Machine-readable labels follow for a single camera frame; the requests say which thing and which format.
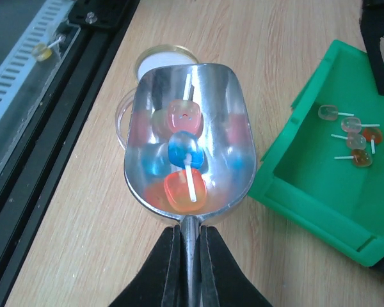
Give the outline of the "white round jar lid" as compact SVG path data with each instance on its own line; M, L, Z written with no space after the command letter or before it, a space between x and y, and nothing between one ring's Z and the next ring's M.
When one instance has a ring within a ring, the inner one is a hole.
M144 50L134 65L137 81L150 70L174 65L198 64L198 58L186 47L181 45L162 44Z

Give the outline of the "blue square lollipop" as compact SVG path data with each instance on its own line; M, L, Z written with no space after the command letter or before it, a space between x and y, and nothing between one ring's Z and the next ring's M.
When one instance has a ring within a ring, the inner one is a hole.
M198 138L187 131L174 133L168 142L169 161L180 168L185 168L187 154L191 156L191 167L199 169L204 163L204 151L198 144Z

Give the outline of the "silver metal scoop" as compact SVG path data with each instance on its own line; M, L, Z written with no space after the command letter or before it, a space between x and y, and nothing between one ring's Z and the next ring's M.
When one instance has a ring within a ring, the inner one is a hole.
M246 196L257 168L241 85L225 65L183 64L146 72L134 91L124 176L133 196L177 226L177 306L200 306L200 228Z

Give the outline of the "green bin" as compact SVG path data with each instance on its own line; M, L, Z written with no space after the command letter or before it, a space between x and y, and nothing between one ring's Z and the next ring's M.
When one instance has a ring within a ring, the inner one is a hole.
M369 167L349 160L340 121L318 116L324 104L379 125L383 141ZM332 42L264 154L249 195L361 265L384 258L384 96L365 52Z

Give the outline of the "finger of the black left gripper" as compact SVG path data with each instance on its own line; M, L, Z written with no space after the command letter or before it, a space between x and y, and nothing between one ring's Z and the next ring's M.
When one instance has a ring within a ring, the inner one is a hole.
M359 24L377 91L384 96L384 60L380 50L380 40L384 38L384 1L362 1Z

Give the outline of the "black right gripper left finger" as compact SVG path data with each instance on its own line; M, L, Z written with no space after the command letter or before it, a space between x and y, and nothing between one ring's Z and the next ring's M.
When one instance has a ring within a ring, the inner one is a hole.
M110 304L176 306L180 285L180 226L166 227L133 280Z

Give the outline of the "pink square lollipop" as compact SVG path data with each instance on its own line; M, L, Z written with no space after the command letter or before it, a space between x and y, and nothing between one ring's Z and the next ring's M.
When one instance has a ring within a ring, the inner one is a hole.
M200 106L193 101L194 89L192 75L188 74L182 98L172 100L168 104L166 119L172 133L184 130L194 135L197 134L202 113Z

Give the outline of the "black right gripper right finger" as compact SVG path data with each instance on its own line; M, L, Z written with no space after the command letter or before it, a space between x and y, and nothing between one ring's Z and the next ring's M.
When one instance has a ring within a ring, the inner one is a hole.
M271 305L243 274L219 231L213 226L201 227L200 270L204 306Z

